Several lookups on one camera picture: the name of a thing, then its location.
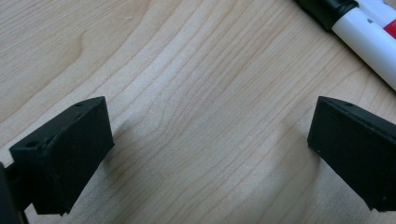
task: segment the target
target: wooden surface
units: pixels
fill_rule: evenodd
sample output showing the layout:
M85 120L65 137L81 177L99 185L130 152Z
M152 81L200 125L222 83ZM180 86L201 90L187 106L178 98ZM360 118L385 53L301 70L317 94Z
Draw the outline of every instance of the wooden surface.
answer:
M396 94L291 0L0 1L2 163L100 95L116 146L31 223L394 223L306 137L320 95L396 122Z

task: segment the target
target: small hole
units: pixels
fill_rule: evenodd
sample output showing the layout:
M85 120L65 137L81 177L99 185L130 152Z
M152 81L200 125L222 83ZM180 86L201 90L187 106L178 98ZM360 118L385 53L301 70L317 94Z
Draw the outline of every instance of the small hole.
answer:
M35 146L37 146L38 144L39 144L38 141L32 141L32 142L26 144L26 146L27 146L27 147L35 147Z

